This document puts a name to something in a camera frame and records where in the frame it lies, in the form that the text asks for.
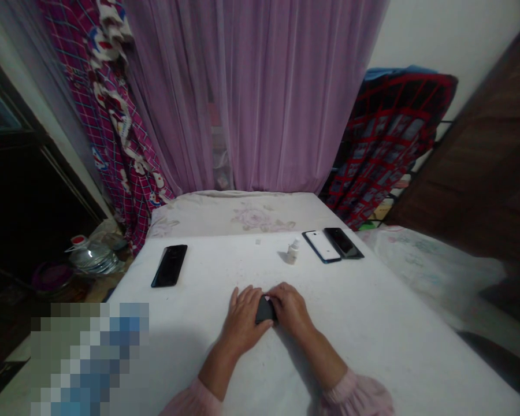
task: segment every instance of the hand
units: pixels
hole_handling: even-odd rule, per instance
[[[283,282],[267,295],[272,300],[277,320],[296,341],[306,342],[307,338],[315,334],[316,328],[306,310],[306,302],[293,286]]]
[[[281,283],[270,290],[277,320],[302,347],[324,391],[334,388],[347,373],[347,365],[328,339],[315,327],[306,302],[290,284]]]
[[[239,296],[238,293],[239,288],[235,288],[220,340],[208,354],[198,374],[202,384],[221,402],[224,401],[229,380],[241,355],[255,346],[273,326],[271,320],[258,325],[255,323],[261,289],[253,289],[251,285]]]
[[[248,286],[239,296],[239,288],[233,290],[229,312],[224,323],[219,344],[228,354],[240,357],[256,345],[258,340],[273,326],[272,320],[256,325],[258,303],[263,296],[260,288]]]

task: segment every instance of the pixelated area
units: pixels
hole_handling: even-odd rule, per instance
[[[148,303],[53,304],[31,324],[31,415],[108,414],[110,389],[148,345]]]

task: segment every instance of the woman's left hand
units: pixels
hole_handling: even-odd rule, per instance
[[[258,304],[263,296],[260,288],[248,286],[238,296],[239,288],[231,294],[229,312],[224,323],[219,344],[223,350],[239,359],[241,355],[256,345],[258,340],[273,326],[272,320],[256,324]]]

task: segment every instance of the water bottle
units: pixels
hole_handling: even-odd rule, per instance
[[[105,244],[89,241],[83,235],[73,237],[71,242],[73,247],[66,250],[72,252],[69,261],[84,273],[110,274],[123,267],[123,263]]]

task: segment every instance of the woman's right hand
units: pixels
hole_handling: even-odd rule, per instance
[[[272,300],[278,322],[297,342],[306,342],[316,333],[306,302],[292,285],[280,283],[266,294]]]
[[[277,320],[302,348],[322,389],[333,389],[347,373],[347,365],[314,327],[304,298],[288,283],[277,285],[267,295],[272,299]]]

